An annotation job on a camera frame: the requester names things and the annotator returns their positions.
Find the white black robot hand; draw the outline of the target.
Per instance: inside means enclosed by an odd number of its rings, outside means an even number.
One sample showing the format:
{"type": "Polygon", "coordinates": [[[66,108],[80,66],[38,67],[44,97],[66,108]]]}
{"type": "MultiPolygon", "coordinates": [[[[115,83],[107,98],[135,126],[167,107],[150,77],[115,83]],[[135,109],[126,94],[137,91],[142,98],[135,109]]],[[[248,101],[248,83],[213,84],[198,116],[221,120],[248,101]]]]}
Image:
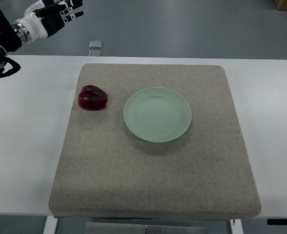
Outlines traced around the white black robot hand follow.
{"type": "Polygon", "coordinates": [[[39,0],[29,6],[17,22],[26,28],[26,41],[32,42],[56,34],[66,23],[82,16],[82,11],[72,12],[82,6],[82,0],[39,0]]]}

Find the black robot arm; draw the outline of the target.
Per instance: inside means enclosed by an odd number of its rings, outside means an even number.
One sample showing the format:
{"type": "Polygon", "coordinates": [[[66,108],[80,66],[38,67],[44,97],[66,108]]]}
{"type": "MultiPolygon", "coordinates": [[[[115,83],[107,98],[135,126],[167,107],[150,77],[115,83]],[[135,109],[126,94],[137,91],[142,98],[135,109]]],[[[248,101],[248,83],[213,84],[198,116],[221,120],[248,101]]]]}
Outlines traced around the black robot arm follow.
{"type": "Polygon", "coordinates": [[[18,25],[11,25],[0,9],[0,79],[17,73],[21,66],[9,58],[9,52],[15,52],[27,42],[27,33],[18,25]]]}

